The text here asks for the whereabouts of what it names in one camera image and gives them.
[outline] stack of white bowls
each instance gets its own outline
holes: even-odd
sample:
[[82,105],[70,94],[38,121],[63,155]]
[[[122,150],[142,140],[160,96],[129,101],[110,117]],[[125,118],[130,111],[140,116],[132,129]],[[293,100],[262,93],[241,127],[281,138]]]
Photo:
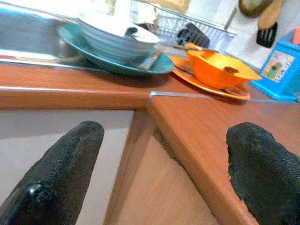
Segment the stack of white bowls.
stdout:
[[[104,58],[126,64],[145,58],[159,38],[130,22],[97,13],[82,14],[79,24],[83,36]],[[125,36],[128,28],[135,27],[135,38]]]

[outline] blue container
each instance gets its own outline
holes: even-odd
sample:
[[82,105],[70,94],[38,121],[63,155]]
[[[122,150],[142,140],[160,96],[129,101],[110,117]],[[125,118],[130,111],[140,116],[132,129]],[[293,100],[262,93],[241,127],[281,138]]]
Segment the blue container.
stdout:
[[250,82],[279,101],[295,101],[300,90],[300,45],[293,44],[294,33],[290,31],[276,43],[259,72],[262,79]]

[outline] dish rack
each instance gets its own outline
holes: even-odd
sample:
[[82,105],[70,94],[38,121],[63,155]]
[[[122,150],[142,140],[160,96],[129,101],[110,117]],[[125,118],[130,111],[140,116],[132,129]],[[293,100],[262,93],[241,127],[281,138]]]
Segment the dish rack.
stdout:
[[132,0],[130,16],[131,22],[133,23],[136,23],[137,21],[138,4],[151,5],[156,11],[158,11],[158,15],[153,21],[153,24],[151,24],[151,26],[149,27],[149,30],[160,38],[161,44],[166,46],[180,44],[178,43],[178,38],[180,38],[178,37],[179,32],[181,31],[182,35],[183,30],[191,30],[191,27],[186,26],[187,24],[191,23],[196,27],[192,28],[192,33],[195,34],[195,29],[199,29],[203,34],[205,34],[209,38],[209,45],[206,47],[209,49],[215,49],[220,53],[225,53],[230,42],[236,36],[236,34],[228,32],[226,30],[234,16],[234,13],[232,14],[232,16],[230,16],[225,27],[220,27],[215,24],[200,20],[198,18],[193,18],[188,15],[184,15],[163,7],[159,7],[157,5],[145,2],[143,0]]

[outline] wooden countertop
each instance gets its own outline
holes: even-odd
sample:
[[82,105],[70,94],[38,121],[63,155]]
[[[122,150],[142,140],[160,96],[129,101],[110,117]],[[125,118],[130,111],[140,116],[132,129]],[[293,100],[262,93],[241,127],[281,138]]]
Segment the wooden countertop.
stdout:
[[[246,84],[252,98],[266,98]],[[144,109],[152,91],[197,94],[215,98],[173,73],[132,77],[110,73],[0,65],[2,109]]]
[[153,97],[148,111],[222,224],[257,225],[229,182],[229,127],[255,123],[300,155],[300,105]]

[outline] orange plate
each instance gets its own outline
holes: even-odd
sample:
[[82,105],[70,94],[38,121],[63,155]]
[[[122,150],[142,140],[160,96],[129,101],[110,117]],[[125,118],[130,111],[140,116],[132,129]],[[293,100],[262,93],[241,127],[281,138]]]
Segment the orange plate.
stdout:
[[[170,57],[174,63],[175,66],[184,69],[188,72],[193,72],[193,68],[190,65],[189,61],[186,59],[182,58],[177,58],[177,57]],[[250,99],[250,93],[249,91],[242,85],[237,85],[234,87],[231,87],[227,90],[221,90],[221,89],[216,89],[213,87],[210,87],[201,81],[197,80],[194,76],[177,69],[176,67],[173,69],[173,72],[180,77],[181,79],[185,80],[186,82],[202,89],[207,92],[216,94],[216,95],[221,95],[229,98],[235,98],[235,99],[241,99],[241,100],[249,100]]]

